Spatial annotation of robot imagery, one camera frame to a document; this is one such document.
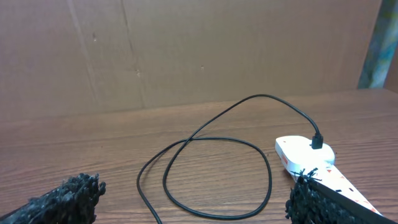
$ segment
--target wooden table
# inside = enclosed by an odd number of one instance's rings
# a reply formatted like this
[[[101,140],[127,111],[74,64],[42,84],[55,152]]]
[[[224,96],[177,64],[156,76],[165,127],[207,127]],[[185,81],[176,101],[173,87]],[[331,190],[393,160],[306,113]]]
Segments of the wooden table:
[[[362,90],[286,97],[309,114],[336,152],[336,166],[387,218],[398,222],[398,95]],[[233,102],[142,111],[44,118],[0,124],[0,213],[9,212],[80,172],[99,173],[107,191],[96,223],[155,223],[136,189],[137,173],[153,155],[188,137]],[[233,223],[289,223],[284,206],[293,184],[275,153],[275,138],[310,138],[307,120],[279,102],[253,99],[205,128],[260,147],[272,167],[272,195],[259,215]],[[226,223],[194,217],[172,204],[162,175],[177,148],[162,156],[142,188],[164,223]],[[237,215],[254,210],[267,190],[264,161],[231,142],[192,142],[173,165],[168,186],[197,210]]]

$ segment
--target table surface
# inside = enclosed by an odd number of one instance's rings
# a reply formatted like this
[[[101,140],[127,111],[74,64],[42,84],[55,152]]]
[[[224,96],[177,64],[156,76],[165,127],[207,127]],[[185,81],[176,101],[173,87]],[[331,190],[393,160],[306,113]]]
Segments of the table surface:
[[[357,90],[286,97],[318,124],[336,152],[336,166],[387,218],[398,222],[398,95]],[[107,183],[96,223],[155,223],[136,189],[152,156],[187,138],[233,102],[141,111],[43,118],[0,124],[0,213],[25,204],[80,172]],[[289,223],[284,218],[292,178],[274,150],[275,138],[314,134],[308,121],[271,99],[245,102],[201,136],[229,136],[260,147],[271,163],[272,195],[257,216],[234,223]],[[145,172],[141,184],[164,223],[225,223],[195,217],[169,201],[162,175],[173,148]],[[170,170],[172,195],[191,208],[239,215],[259,206],[267,192],[266,165],[258,152],[224,141],[192,142]]]

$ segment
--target black plug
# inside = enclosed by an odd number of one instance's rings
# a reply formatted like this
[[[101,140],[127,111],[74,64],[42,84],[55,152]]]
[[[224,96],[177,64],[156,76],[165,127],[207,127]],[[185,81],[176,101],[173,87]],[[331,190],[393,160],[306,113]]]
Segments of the black plug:
[[[315,133],[312,137],[312,149],[321,149],[323,145],[323,136],[321,134]]]

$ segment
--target white power strip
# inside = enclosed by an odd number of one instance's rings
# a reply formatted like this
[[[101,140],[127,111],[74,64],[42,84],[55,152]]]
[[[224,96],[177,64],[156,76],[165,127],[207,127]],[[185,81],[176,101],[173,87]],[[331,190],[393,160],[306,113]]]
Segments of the white power strip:
[[[323,143],[321,149],[312,149],[311,140],[305,137],[284,136],[276,139],[275,150],[295,181],[301,171],[307,174],[317,168],[313,176],[316,181],[381,215],[334,166],[335,153],[329,145]]]

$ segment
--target brown wall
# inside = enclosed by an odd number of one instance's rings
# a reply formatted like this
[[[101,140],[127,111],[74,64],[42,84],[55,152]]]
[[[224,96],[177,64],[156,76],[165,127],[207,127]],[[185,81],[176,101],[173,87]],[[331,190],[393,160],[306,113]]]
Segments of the brown wall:
[[[392,58],[390,69],[387,74],[384,87],[388,90],[398,93],[398,50],[396,49]]]
[[[0,1],[0,121],[357,87],[380,1]]]

